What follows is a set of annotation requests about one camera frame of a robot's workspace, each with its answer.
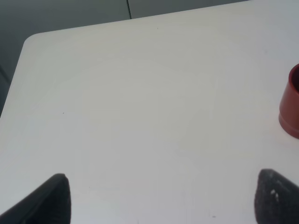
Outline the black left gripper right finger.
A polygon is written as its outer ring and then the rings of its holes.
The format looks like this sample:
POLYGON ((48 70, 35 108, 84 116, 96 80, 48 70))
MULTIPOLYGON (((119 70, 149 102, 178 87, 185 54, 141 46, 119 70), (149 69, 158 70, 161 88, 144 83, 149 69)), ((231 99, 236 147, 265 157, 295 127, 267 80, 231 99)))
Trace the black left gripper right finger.
POLYGON ((257 180, 254 211, 258 224, 297 224, 299 187, 273 169, 262 169, 257 180))

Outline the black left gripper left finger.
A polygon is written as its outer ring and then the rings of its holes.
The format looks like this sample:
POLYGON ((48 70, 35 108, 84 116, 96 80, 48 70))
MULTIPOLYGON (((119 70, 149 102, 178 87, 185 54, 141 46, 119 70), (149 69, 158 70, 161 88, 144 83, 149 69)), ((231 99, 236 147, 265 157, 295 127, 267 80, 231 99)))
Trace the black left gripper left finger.
POLYGON ((65 174, 55 174, 1 214, 2 224, 69 224, 71 192, 65 174))

